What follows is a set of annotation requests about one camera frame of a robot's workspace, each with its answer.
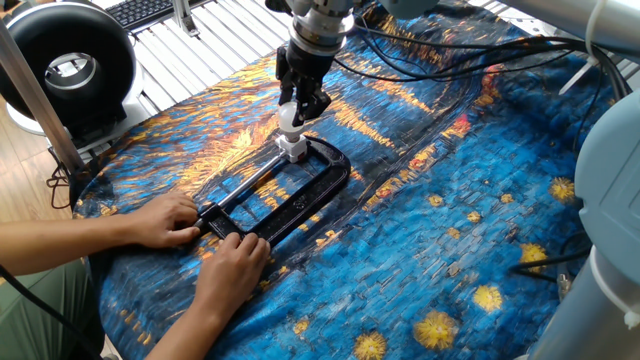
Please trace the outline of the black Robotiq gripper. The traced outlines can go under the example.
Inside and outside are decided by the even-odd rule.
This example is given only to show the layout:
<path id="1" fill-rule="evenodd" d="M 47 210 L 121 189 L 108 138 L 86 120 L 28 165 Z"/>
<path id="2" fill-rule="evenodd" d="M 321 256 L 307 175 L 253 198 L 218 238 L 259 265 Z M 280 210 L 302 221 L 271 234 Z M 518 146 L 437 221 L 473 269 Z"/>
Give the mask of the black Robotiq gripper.
<path id="1" fill-rule="evenodd" d="M 296 89 L 297 109 L 293 125 L 318 118 L 331 104 L 330 96 L 321 88 L 331 68 L 333 55 L 318 55 L 291 40 L 276 53 L 276 79 L 280 82 L 279 105 L 290 102 Z"/>

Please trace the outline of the person's left hand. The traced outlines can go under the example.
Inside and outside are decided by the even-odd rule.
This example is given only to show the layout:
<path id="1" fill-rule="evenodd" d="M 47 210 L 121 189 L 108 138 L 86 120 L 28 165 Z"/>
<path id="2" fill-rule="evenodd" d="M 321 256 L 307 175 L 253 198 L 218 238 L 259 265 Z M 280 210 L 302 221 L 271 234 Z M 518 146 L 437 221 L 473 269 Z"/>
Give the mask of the person's left hand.
<path id="1" fill-rule="evenodd" d="M 160 195 L 124 216 L 127 244 L 168 248 L 186 244 L 200 234 L 194 200 L 184 193 Z"/>

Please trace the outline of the person's right hand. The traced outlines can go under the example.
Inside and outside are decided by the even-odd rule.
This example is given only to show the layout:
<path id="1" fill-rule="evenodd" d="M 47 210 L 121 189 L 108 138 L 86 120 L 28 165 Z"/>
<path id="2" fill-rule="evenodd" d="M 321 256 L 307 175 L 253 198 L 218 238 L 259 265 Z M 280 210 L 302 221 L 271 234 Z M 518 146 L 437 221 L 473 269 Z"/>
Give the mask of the person's right hand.
<path id="1" fill-rule="evenodd" d="M 228 321 L 257 286 L 271 246 L 255 233 L 228 235 L 199 271 L 191 308 L 200 315 Z"/>

